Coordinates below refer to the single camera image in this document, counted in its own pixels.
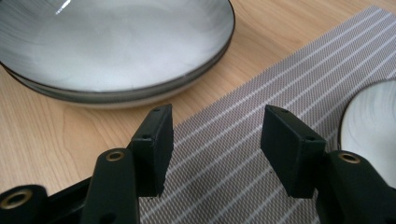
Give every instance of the speckled glaze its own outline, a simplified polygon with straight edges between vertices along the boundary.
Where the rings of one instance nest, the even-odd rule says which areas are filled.
[[[363,156],[396,189],[396,80],[374,84],[355,96],[343,117],[340,145]]]
[[[228,0],[3,0],[0,62],[54,98],[142,102],[198,78],[233,27]]]

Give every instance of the brass insert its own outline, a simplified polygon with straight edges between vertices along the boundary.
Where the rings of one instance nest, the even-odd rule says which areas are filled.
[[[352,154],[346,153],[346,152],[342,152],[342,153],[338,154],[338,157],[340,157],[341,160],[349,162],[349,163],[357,164],[357,163],[361,162],[361,159],[359,159],[355,155],[352,155]]]
[[[108,161],[119,161],[124,158],[125,154],[121,151],[113,151],[106,155],[106,160]]]
[[[32,197],[33,192],[30,189],[21,189],[8,195],[1,203],[0,208],[12,209],[23,205]]]

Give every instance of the woven placemat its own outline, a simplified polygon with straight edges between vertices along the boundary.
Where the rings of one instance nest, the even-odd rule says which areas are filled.
[[[318,223],[315,200],[289,198],[260,150],[265,105],[290,110],[333,147],[364,87],[396,77],[396,17],[369,7],[175,128],[161,198],[142,223]]]

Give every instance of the light wood surface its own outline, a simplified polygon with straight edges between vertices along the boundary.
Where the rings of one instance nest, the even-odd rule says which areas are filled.
[[[395,0],[231,2],[236,25],[224,57],[194,86],[156,104],[67,105],[26,89],[0,67],[0,192],[26,184],[49,194],[67,188],[92,175],[101,152],[126,147],[151,108],[172,104],[178,125],[368,6],[396,13]]]

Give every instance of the white stripe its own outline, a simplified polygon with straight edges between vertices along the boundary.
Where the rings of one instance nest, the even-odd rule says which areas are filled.
[[[187,182],[183,183],[181,186],[179,186],[177,189],[173,190],[172,193],[163,200],[161,200],[159,203],[157,203],[152,209],[147,211],[145,215],[142,216],[142,220],[145,220],[148,218],[151,214],[153,214],[155,211],[160,209],[163,205],[165,205],[167,202],[169,202],[172,198],[177,196],[183,189],[185,189],[188,185],[190,185],[193,181],[197,180],[199,177],[204,175],[208,170],[213,168],[216,164],[218,164],[221,160],[223,160],[227,155],[231,154],[234,150],[236,150],[238,147],[240,147],[244,142],[246,142],[251,136],[253,136],[255,133],[260,131],[262,128],[261,125],[257,126],[252,132],[250,132],[248,135],[244,136],[237,144],[233,145],[231,148],[227,149],[223,154],[221,154],[218,158],[216,158],[214,161],[210,162],[205,169],[201,170],[199,173],[197,173],[195,176],[190,178]]]
[[[331,137],[333,136],[333,134],[336,133],[336,131],[337,131],[336,129],[333,130],[330,134],[328,134],[328,135],[326,136],[326,139],[331,138]],[[250,223],[250,221],[251,221],[255,216],[257,216],[257,215],[260,213],[260,211],[261,211],[261,210],[262,210],[262,209],[274,198],[274,196],[277,195],[282,189],[283,189],[283,186],[282,186],[282,185],[277,186],[276,189],[273,191],[273,193],[270,195],[270,198],[271,198],[271,199],[267,198],[262,204],[260,204],[259,207],[257,207],[257,208],[254,210],[254,212],[253,212],[252,214],[250,214],[250,216],[244,221],[244,223]],[[301,203],[301,202],[298,202],[297,205],[294,205],[294,206],[293,206],[294,209],[297,208],[297,206],[298,206],[300,203]]]
[[[384,44],[381,45],[380,48],[376,49],[373,53],[371,53],[369,57],[365,58],[359,65],[357,65],[356,67],[354,67],[354,68],[352,69],[352,71],[350,71],[346,76],[343,76],[343,77],[337,82],[337,84],[338,84],[338,83],[341,83],[341,82],[344,82],[344,80],[346,80],[347,78],[349,78],[349,75],[351,75],[351,74],[355,73],[356,71],[358,71],[358,70],[361,68],[361,66],[362,66],[363,64],[365,64],[365,63],[367,63],[369,60],[371,60],[381,49],[383,49],[384,47],[386,47],[386,46],[388,45],[388,43],[390,43],[391,41],[393,41],[395,38],[396,38],[396,35],[394,35],[391,39],[387,40]],[[396,53],[396,51],[393,51],[393,53],[391,53],[391,54],[388,56],[387,59],[393,57],[393,55],[395,55],[395,53]],[[355,55],[356,55],[356,54],[354,53],[354,54],[348,56],[347,58],[349,59],[349,58],[351,58],[352,56],[355,56]],[[369,76],[366,76],[365,79],[362,80],[362,81],[359,83],[359,85],[360,85],[361,83],[363,83],[363,82],[364,82],[368,77],[370,77],[373,73],[375,73],[375,72],[376,72],[380,67],[382,67],[382,65],[383,65],[384,63],[386,63],[386,62],[387,62],[387,60],[382,61],[382,62],[370,73]],[[332,70],[335,71],[335,69],[338,69],[338,68],[339,68],[340,66],[342,66],[342,65],[344,65],[344,64],[338,64],[338,65],[335,66],[334,69],[332,69]],[[309,106],[304,110],[304,112],[306,113],[306,112],[308,112],[309,110],[311,110],[312,107],[313,107],[314,105],[316,105],[319,101],[321,101],[324,97],[326,97],[330,92],[332,92],[333,90],[335,90],[337,87],[338,87],[338,85],[334,85],[334,86],[332,86],[330,89],[328,89],[324,94],[320,95],[320,97],[318,97],[318,99],[317,99],[313,104],[309,105]]]
[[[246,160],[244,160],[241,164],[239,164],[231,173],[229,173],[225,178],[221,179],[219,183],[215,185],[210,191],[208,191],[204,196],[202,196],[198,201],[196,201],[193,205],[189,206],[187,210],[185,210],[180,216],[177,217],[172,223],[180,222],[186,215],[188,215],[194,208],[196,208],[199,204],[201,204],[206,198],[212,195],[217,189],[219,189],[222,185],[224,185],[229,179],[231,179],[236,173],[238,173],[244,166],[246,166],[249,162],[256,158],[261,150],[256,150],[253,154],[251,154]]]
[[[288,209],[288,212],[285,213],[285,215],[277,222],[277,224],[285,223],[286,219],[296,210],[296,208],[303,202],[303,199],[297,200],[297,202],[290,208]]]
[[[265,199],[265,201],[264,201],[262,204],[260,204],[260,206],[257,207],[257,208],[253,211],[253,213],[250,214],[250,216],[249,216],[247,219],[245,219],[244,223],[250,223],[250,222],[253,220],[253,218],[254,218],[255,216],[257,216],[257,215],[260,213],[260,211],[261,211],[269,202],[271,202],[271,201],[275,198],[275,196],[276,196],[282,189],[283,189],[283,186],[278,186],[278,187],[270,194],[270,196],[268,196],[268,198]]]
[[[245,187],[241,192],[236,194],[225,207],[223,207],[214,217],[210,219],[208,223],[215,223],[220,217],[222,217],[234,204],[236,204],[241,198],[245,196],[260,180],[262,180],[270,171],[272,167],[267,167],[263,172],[261,172],[256,178],[253,179],[252,182],[249,183],[247,187]]]
[[[233,109],[234,107],[237,107],[238,105],[240,105],[241,102],[242,102],[242,101],[238,102],[238,104],[236,104],[236,105],[233,105],[233,106],[232,106],[232,109]]]
[[[376,54],[376,53],[378,53],[380,51],[380,49],[378,49],[378,50],[376,50],[371,56],[373,56],[374,54]],[[388,58],[387,59],[389,59],[392,55],[394,55],[396,52],[393,52],[391,55],[389,55],[388,56]],[[366,78],[368,78],[368,77],[370,77],[373,73],[375,73],[380,67],[382,67],[384,64],[386,63],[386,61],[384,61],[384,62],[382,62],[379,66],[377,66],[370,74],[369,74],[369,76],[367,76]],[[356,89],[356,88],[358,88],[359,87],[359,85],[363,82],[363,81],[361,81],[358,85],[356,85],[356,87],[354,88],[354,89]],[[305,114],[307,112],[307,110],[306,111],[304,111],[304,112],[302,112],[299,116],[301,116],[301,115],[303,115],[303,114]],[[255,131],[253,131],[253,132],[257,132],[259,129],[260,129],[260,127],[261,127],[261,125],[259,125],[258,127],[256,127],[256,129],[255,129]],[[329,141],[329,138],[332,138],[335,134],[337,133],[337,129],[334,129],[330,134],[328,134],[328,137],[326,138],[326,140],[327,141]],[[245,195],[252,187],[253,187],[253,185],[255,185],[257,182],[258,182],[258,180],[260,180],[260,179],[258,179],[258,178],[255,178],[254,180],[253,180],[253,182],[252,183],[250,183],[250,185],[248,185],[246,188],[244,188],[242,191],[241,191],[241,193],[239,193],[238,195],[240,195],[239,197],[237,197],[237,198],[234,198],[230,203],[229,203],[229,205],[227,205],[225,208],[223,208],[211,221],[210,221],[210,223],[213,223],[214,221],[216,221],[219,217],[221,217],[221,215],[222,214],[224,214],[225,213],[225,211],[226,210],[228,210],[229,209],[229,207],[231,207],[234,203],[236,203],[238,200],[239,200],[239,198],[241,198],[243,195]],[[202,200],[204,200],[205,199],[205,197],[204,198],[201,198],[200,200],[199,200],[199,203],[201,203],[202,202]],[[280,219],[280,221],[279,222],[283,222],[284,220],[286,220],[287,219],[287,217],[291,214],[291,212],[294,210],[294,209],[296,209],[298,206],[299,206],[299,204],[301,203],[302,201],[298,201],[292,208],[291,208],[291,210],[289,210],[289,212],[288,213],[286,213],[286,215],[285,216],[283,216],[281,219]],[[194,208],[194,207],[196,207],[196,206],[191,206],[189,209],[188,209],[188,212],[186,212],[185,211],[185,213],[183,213],[183,214],[188,214],[189,212],[191,212],[192,211],[192,209]]]
[[[258,88],[257,90],[251,92],[249,95],[247,95],[246,97],[244,97],[241,101],[237,102],[236,104],[232,105],[231,107],[227,108],[226,110],[224,110],[223,112],[221,112],[220,114],[218,114],[217,116],[215,116],[213,119],[209,120],[208,122],[206,122],[205,124],[203,124],[202,126],[200,126],[199,128],[195,129],[193,132],[187,134],[186,136],[184,136],[183,138],[181,138],[180,140],[177,141],[177,143],[175,143],[175,147],[178,147],[179,145],[183,144],[184,142],[186,142],[188,139],[192,138],[194,135],[198,134],[200,131],[202,131],[206,126],[210,125],[211,123],[215,122],[216,120],[220,119],[221,117],[223,117],[224,115],[228,114],[230,111],[232,111],[233,109],[235,109],[236,107],[238,107],[239,105],[241,105],[242,103],[244,103],[245,101],[247,101],[249,98],[251,98],[253,95],[255,95],[256,93],[258,93],[259,91],[265,89],[266,87],[270,86],[270,84],[272,84],[273,82],[275,82],[276,80],[280,79],[281,77],[283,77],[283,75],[287,74],[290,70],[296,68],[298,65],[308,61],[308,59],[312,58],[314,55],[316,55],[318,52],[320,52],[322,49],[325,49],[326,47],[330,46],[330,44],[332,44],[333,42],[335,42],[336,40],[340,39],[342,36],[346,35],[349,31],[355,29],[357,26],[359,26],[360,24],[364,23],[365,21],[371,19],[374,15],[378,14],[378,12],[382,11],[380,8],[378,10],[376,10],[372,15],[364,18],[363,20],[357,22],[356,24],[354,24],[353,26],[351,26],[350,28],[346,29],[343,33],[339,34],[338,36],[336,36],[335,38],[333,38],[331,41],[327,42],[325,45],[321,46],[320,48],[316,49],[315,51],[313,51],[312,53],[310,53],[309,55],[307,55],[305,58],[302,58],[299,62],[297,62],[296,64],[294,64],[293,66],[289,67],[288,69],[286,69],[285,71],[283,71],[282,73],[280,73],[278,76],[276,76],[274,79],[271,79],[269,82],[265,83],[262,87]],[[365,32],[360,33],[359,35],[355,36],[354,39],[358,38],[359,36],[365,34],[368,32],[368,30],[371,30],[374,26],[376,26],[377,24],[379,24],[381,21],[383,21],[384,19],[386,19],[387,17],[389,17],[391,14],[389,13],[386,17],[383,17],[381,20],[378,20],[376,23],[372,24],[371,26],[367,27]]]
[[[382,67],[383,65],[385,64],[385,62],[382,62],[379,66],[377,66],[365,79],[367,79],[368,77],[370,77],[374,72],[376,72],[380,67]],[[360,84],[363,82],[363,81],[361,81],[358,85],[356,85],[356,87],[354,88],[354,89],[356,89],[356,88],[358,88],[359,86],[360,86]],[[354,93],[354,91],[352,90],[352,91],[350,91],[349,92],[349,94],[348,95],[350,95],[350,94],[353,94]],[[347,99],[348,98],[348,95],[347,95],[347,97],[344,97],[343,98],[343,100],[342,101],[339,101],[339,103],[337,104],[337,106],[335,106],[335,107],[333,107],[332,108],[332,110],[334,110],[335,108],[337,108],[338,106],[339,106],[339,104],[341,104],[342,102],[344,102],[345,101],[345,99]],[[304,115],[305,113],[307,113],[308,111],[307,110],[305,110],[304,112],[302,112],[301,114],[299,114],[298,115],[298,117],[301,117],[302,115]],[[259,126],[257,126],[256,128],[255,128],[255,130],[252,132],[252,133],[250,133],[249,135],[253,135],[255,132],[258,132],[260,129],[261,129],[261,127],[262,127],[262,125],[259,125]],[[329,135],[328,135],[328,137],[327,138],[329,138],[329,137],[333,137],[335,134],[336,134],[336,132],[337,132],[337,129],[334,129]],[[189,209],[188,209],[188,211],[186,212],[184,212],[183,214],[188,214],[190,211],[192,211],[192,209],[193,209],[193,207],[196,207],[196,206],[191,206],[191,207],[189,207]]]
[[[367,80],[368,78],[370,78],[371,75],[372,75],[374,72],[376,72],[381,66],[377,66],[377,67],[375,68],[375,70],[372,71],[372,72],[370,73],[369,76],[365,77],[362,81],[360,81],[357,85],[355,85],[355,87],[354,87],[351,91],[349,91],[349,93],[346,95],[346,97],[344,97],[342,100],[338,101],[338,103],[337,103],[335,106],[333,106],[332,109],[328,110],[323,116],[321,116],[320,119],[318,119],[317,122],[315,122],[315,123],[312,125],[311,128],[312,128],[312,129],[315,129],[316,127],[318,127],[319,124],[320,124],[323,120],[325,120],[327,117],[329,117],[330,114],[331,114],[335,109],[337,109],[339,105],[344,104],[344,101],[347,100],[347,99],[349,99],[353,94],[355,94],[355,91],[357,91],[357,90],[361,87],[361,84],[362,84],[365,80]],[[395,73],[396,73],[396,67],[395,67],[395,68],[393,69],[393,71],[390,73],[389,77],[393,77],[393,76],[395,75]]]
[[[358,52],[362,51],[364,49],[364,47],[368,46],[370,43],[372,43],[374,40],[376,40],[380,35],[382,35],[383,33],[385,33],[388,29],[390,29],[393,25],[388,25],[386,29],[382,30],[379,34],[372,36],[370,41],[366,42],[363,46],[360,46],[357,50],[355,50],[353,52],[352,55],[349,55],[346,59],[343,60],[342,63],[339,63],[336,68],[340,67],[341,65],[344,64],[344,62],[346,62],[347,60],[349,60],[351,57],[355,56],[356,54],[358,54]],[[297,83],[298,81],[300,81],[301,79],[303,79],[307,74],[309,74],[310,72],[314,71],[316,68],[318,68],[319,66],[321,66],[323,63],[327,62],[330,60],[330,58],[332,56],[334,56],[337,52],[341,51],[341,49],[344,49],[347,45],[344,45],[342,48],[336,50],[335,52],[333,52],[328,58],[326,58],[325,60],[322,60],[320,63],[318,63],[316,66],[310,68],[308,71],[304,72],[301,76],[299,76],[298,78],[294,79],[291,83],[289,83],[288,85],[286,85],[286,87],[284,87],[283,89],[281,89],[281,91],[278,91],[277,93],[273,94],[270,98],[268,98],[266,101],[264,101],[262,104],[258,105],[257,107],[255,107],[253,110],[251,110],[249,113],[247,113],[244,117],[242,117],[241,119],[239,119],[236,123],[233,123],[232,126],[229,126],[227,129],[225,129],[223,132],[219,133],[216,135],[215,138],[209,140],[208,142],[206,142],[202,147],[198,148],[197,150],[195,150],[193,153],[191,153],[187,158],[184,158],[182,161],[179,161],[175,166],[169,168],[168,170],[168,174],[172,174],[177,168],[179,168],[180,166],[184,165],[187,161],[191,160],[192,158],[194,158],[196,155],[198,155],[201,151],[203,151],[205,148],[207,148],[208,146],[212,145],[215,141],[219,140],[223,135],[225,135],[226,133],[228,133],[229,131],[231,131],[234,127],[236,127],[237,125],[239,125],[240,123],[242,123],[243,121],[245,121],[246,119],[248,119],[251,115],[255,114],[257,111],[261,110],[263,107],[265,107],[265,105],[268,104],[268,102],[271,102],[272,100],[274,100],[276,97],[278,97],[282,92],[284,92],[285,90],[287,90],[289,87],[291,87],[292,85],[294,85],[295,83]],[[332,69],[330,72],[327,72],[323,77],[321,77],[319,80],[317,80],[316,82],[314,82],[312,85],[310,85],[305,91],[309,91],[312,90],[314,87],[316,87],[319,82],[321,80],[323,80],[324,78],[328,77],[332,71],[334,71],[334,69]],[[294,103],[295,101],[297,101],[298,99],[300,99],[300,97],[302,97],[302,94],[299,94],[297,97],[293,98],[293,100],[290,101],[290,104]],[[241,104],[242,101],[239,101],[238,103],[236,103],[235,105],[233,105],[232,107],[237,107],[238,105]],[[202,130],[201,128],[203,128],[204,126],[206,127],[206,124],[201,126],[200,128],[198,128],[197,130]]]
[[[315,217],[314,220],[312,220],[311,224],[318,224],[319,223],[319,217]]]
[[[391,79],[391,78],[396,78],[396,76],[395,76],[395,71],[393,70],[393,73],[390,73],[388,76],[387,76],[387,79]]]

